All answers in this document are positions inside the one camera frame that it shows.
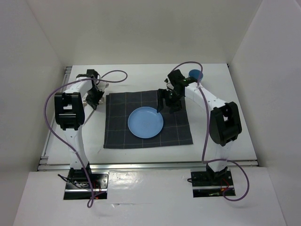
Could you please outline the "blue plastic plate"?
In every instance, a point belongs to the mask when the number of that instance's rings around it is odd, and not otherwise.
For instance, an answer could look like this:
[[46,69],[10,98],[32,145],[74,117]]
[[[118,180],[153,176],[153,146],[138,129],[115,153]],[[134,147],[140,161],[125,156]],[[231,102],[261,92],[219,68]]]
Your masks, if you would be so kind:
[[127,125],[134,136],[149,139],[161,132],[164,120],[161,113],[158,113],[155,108],[144,106],[130,113]]

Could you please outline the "dark grey checked cloth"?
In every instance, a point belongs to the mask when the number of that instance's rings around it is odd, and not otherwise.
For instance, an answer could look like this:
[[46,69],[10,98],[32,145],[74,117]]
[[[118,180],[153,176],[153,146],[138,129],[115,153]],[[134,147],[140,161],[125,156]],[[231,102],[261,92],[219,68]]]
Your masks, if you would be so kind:
[[191,145],[193,139],[186,111],[157,112],[157,92],[111,93],[106,96],[105,149],[139,149]]

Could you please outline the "silver metal fork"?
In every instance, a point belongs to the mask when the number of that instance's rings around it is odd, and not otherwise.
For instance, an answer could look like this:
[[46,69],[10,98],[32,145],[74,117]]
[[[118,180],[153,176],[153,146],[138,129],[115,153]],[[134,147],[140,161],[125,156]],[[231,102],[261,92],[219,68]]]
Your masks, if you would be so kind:
[[94,109],[84,100],[83,101],[84,113],[85,113],[85,120],[83,126],[88,122],[92,114],[94,113]]

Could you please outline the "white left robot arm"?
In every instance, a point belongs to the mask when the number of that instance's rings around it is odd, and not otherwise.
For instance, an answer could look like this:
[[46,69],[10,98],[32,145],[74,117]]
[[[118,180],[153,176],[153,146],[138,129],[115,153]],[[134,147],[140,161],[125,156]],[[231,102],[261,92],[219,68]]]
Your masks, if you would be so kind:
[[66,142],[72,146],[70,177],[77,177],[76,182],[83,188],[88,188],[93,183],[89,161],[86,157],[82,138],[82,127],[85,122],[84,105],[86,103],[96,110],[99,101],[104,95],[104,90],[97,87],[99,73],[88,69],[86,74],[76,77],[77,83],[72,84],[66,91],[54,95],[55,121],[63,130]]

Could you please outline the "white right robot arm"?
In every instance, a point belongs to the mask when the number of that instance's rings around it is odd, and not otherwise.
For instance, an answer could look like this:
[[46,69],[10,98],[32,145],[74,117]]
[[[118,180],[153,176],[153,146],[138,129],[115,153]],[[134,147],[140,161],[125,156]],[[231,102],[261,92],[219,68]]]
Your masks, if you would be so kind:
[[206,164],[205,179],[217,184],[227,169],[227,160],[233,142],[242,132],[238,105],[225,102],[206,90],[200,79],[185,78],[180,70],[173,70],[167,76],[172,89],[157,90],[157,112],[165,106],[170,113],[182,109],[182,98],[188,98],[206,111],[206,135],[202,162]]

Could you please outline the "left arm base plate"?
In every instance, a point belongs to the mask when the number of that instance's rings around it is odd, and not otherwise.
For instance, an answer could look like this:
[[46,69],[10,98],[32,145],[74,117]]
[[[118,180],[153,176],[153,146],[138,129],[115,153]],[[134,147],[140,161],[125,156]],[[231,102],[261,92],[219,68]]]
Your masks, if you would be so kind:
[[109,173],[92,173],[90,186],[86,175],[79,178],[71,178],[70,176],[59,176],[65,182],[64,200],[89,200],[91,198],[91,188],[94,191],[96,200],[107,199]]

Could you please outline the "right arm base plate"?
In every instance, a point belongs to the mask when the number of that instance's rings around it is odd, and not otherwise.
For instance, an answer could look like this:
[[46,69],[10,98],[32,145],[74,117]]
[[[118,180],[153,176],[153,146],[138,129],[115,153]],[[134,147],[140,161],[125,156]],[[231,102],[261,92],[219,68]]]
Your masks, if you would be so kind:
[[192,184],[194,198],[235,196],[235,188],[230,170],[216,179],[211,179],[207,171],[192,171],[187,179]]

